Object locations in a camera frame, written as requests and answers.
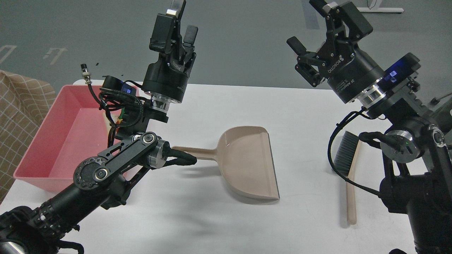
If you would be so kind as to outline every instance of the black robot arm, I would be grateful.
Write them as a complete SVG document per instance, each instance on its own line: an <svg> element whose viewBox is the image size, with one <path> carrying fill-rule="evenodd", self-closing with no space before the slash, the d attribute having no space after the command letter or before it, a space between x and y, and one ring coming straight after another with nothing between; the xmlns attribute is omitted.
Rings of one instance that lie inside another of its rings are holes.
<svg viewBox="0 0 452 254"><path fill-rule="evenodd" d="M151 169L169 165L193 165L196 157L173 150L153 132L146 132L150 119L167 122L169 103L180 103L195 59L194 40L198 29L187 28L180 36L180 18L185 0L173 0L166 14L157 17L150 49L159 53L157 63L149 66L143 85L107 76L96 95L91 74L82 64L82 76L99 109L106 112L111 129L108 148L82 161L75 169L74 183L31 210L17 207L0 215L0 253L54 254L60 248L72 248L79 254L82 245L62 241L78 223L99 206L109 209L125 205L131 189ZM148 92L151 99L136 96L136 88ZM121 122L110 111L122 111ZM130 180L123 176L135 166L141 169Z"/></svg>
<svg viewBox="0 0 452 254"><path fill-rule="evenodd" d="M295 69L312 86L327 79L344 103L359 100L370 118L383 114L392 123L384 134L360 135L362 141L383 153L385 178L377 194L389 212L408 215L418 253L450 253L452 164L438 126L445 132L449 129L438 124L438 114L422 105L414 94L419 90L414 80L419 59L407 53L383 71L358 47L358 41L372 32L372 27L353 3L310 3L325 18L326 41L318 52L308 52L296 37L288 39L298 55ZM406 164L418 158L424 160L427 172L411 175ZM394 163L399 170L397 175Z"/></svg>
<svg viewBox="0 0 452 254"><path fill-rule="evenodd" d="M94 209L125 205L131 189L150 169L196 163L196 157L185 153L177 153L177 163L167 163L169 156L175 156L171 151L167 141L146 132L85 159L74 172L74 183L40 207L17 207L0 216L0 253L50 254L59 248L83 253L82 245L61 238L78 230L77 224ZM141 169L126 180L123 174L137 165Z"/></svg>

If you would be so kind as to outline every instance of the wooden brush handle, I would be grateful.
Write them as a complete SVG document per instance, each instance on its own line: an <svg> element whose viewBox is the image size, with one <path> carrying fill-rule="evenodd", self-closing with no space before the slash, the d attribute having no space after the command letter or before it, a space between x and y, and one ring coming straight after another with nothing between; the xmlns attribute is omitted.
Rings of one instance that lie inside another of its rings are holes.
<svg viewBox="0 0 452 254"><path fill-rule="evenodd" d="M347 183L347 221L350 225L356 224L355 187Z"/></svg>
<svg viewBox="0 0 452 254"><path fill-rule="evenodd" d="M352 181L355 180L355 165L358 157L358 149L361 141L356 145L355 155L353 156L352 164L350 165L350 171L348 172L348 178ZM355 225L357 221L356 217L356 200L355 200L355 186L347 183L347 221L350 225Z"/></svg>

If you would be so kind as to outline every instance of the plaid cloth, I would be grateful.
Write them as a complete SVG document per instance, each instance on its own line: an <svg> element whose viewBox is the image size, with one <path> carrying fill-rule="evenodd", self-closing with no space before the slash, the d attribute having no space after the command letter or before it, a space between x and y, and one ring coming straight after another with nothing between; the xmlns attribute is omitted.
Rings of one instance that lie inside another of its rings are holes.
<svg viewBox="0 0 452 254"><path fill-rule="evenodd" d="M46 82L0 71L0 202L56 94Z"/></svg>

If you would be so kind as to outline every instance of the hand brush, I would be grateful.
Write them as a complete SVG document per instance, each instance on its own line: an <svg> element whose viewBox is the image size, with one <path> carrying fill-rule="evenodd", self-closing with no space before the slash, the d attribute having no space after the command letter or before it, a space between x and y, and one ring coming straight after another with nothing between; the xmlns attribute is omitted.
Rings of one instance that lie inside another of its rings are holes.
<svg viewBox="0 0 452 254"><path fill-rule="evenodd" d="M357 158L357 151L360 145L359 138L351 132L345 132L342 141L339 145L336 158L334 159L334 166L336 169L354 181L355 179L355 164ZM351 225L356 224L356 201L354 186L347 184L347 221Z"/></svg>

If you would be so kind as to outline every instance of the white table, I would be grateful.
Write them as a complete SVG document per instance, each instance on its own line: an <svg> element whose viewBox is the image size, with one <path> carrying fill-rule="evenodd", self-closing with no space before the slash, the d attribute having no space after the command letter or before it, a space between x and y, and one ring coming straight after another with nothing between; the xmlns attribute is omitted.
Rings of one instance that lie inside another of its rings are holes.
<svg viewBox="0 0 452 254"><path fill-rule="evenodd" d="M172 146L214 148L231 127L263 126L281 199L238 196L213 161L171 166L149 172L127 205L98 208L80 223L80 232L63 239L83 244L87 254L414 253L408 217L388 213L378 197L360 189L358 223L347 225L345 182L331 171L326 148L335 124L358 109L331 90L188 85L183 103L170 106L168 123L151 121L150 129ZM358 134L389 126L357 118L346 129ZM410 169L424 170L421 161L412 164ZM378 189L383 177L381 152L363 145L356 181ZM0 213L19 205L34 209L51 197L16 181Z"/></svg>

